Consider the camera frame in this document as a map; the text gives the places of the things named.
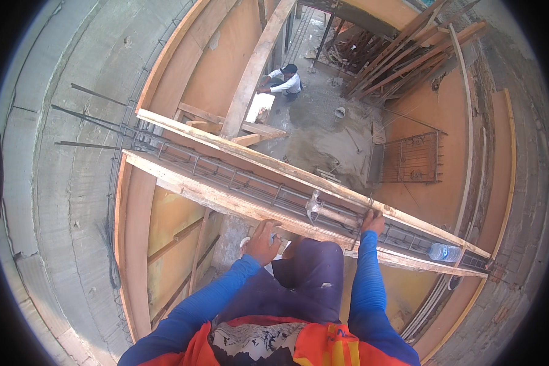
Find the hammer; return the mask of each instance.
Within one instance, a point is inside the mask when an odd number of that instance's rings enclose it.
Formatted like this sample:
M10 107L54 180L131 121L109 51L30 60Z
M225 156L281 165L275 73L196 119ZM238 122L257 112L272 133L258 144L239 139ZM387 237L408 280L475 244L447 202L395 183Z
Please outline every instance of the hammer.
M317 213L319 215L323 215L323 216L328 217L332 220L335 220L338 223L342 223L344 225L347 225L347 226L350 226L350 227L353 227L353 228L358 228L359 227L358 220L356 220L354 218L346 217L346 216L344 216L342 214L339 214L339 213L337 213L333 210L326 209L326 208L322 207L322 204L317 202L317 199L319 198L319 194L320 194L320 192L317 189L314 190L313 195L311 196L311 199L309 201L307 201L307 204L305 205L305 209L307 209L307 217L309 218L309 221L311 222L311 224L313 226L315 226L315 224L313 223L313 219L311 217L311 214L312 213Z

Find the foot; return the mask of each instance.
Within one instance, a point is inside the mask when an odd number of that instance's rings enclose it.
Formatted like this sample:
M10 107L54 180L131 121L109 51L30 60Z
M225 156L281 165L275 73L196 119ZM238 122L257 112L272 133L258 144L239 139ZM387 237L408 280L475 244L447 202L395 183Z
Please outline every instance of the foot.
M281 255L281 258L284 260L290 260L295 256L295 249L297 248L297 245L304 239L305 237L302 237L300 235L297 235L293 240L291 240L291 243L287 245L285 251Z

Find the white long-sleeve shirt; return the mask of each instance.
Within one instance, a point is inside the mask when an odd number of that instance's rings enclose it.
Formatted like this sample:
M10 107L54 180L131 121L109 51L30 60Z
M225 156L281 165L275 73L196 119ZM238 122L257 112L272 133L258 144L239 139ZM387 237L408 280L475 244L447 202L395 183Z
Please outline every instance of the white long-sleeve shirt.
M269 74L271 78L281 76L283 75L282 71L280 69L276 69L273 72ZM295 73L290 79L288 79L285 83L280 84L277 87L272 87L271 92L282 92L283 90L286 90L287 92L292 92L293 94L297 94L301 91L301 79L299 78L299 74Z

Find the white bucket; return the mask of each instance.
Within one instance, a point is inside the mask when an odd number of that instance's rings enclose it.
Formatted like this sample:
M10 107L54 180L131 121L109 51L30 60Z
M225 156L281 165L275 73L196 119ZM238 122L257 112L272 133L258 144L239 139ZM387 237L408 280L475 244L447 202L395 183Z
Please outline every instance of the white bucket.
M346 109L343 106L337 107L334 114L337 118L344 118L346 115Z

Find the blue long-sleeve shirt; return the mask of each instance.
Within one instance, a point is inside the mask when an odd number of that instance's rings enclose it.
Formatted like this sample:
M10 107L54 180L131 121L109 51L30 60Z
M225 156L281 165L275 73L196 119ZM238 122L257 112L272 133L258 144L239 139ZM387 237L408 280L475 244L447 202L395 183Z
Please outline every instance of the blue long-sleeve shirt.
M420 365L417 352L395 332L386 317L386 292L378 265L377 239L377 234L369 230L360 240L348 327L360 341L417 366ZM216 281L180 302L151 334L122 355L118 365L138 365L162 354L185 351L201 326L212 320L260 268L254 258L244 254Z

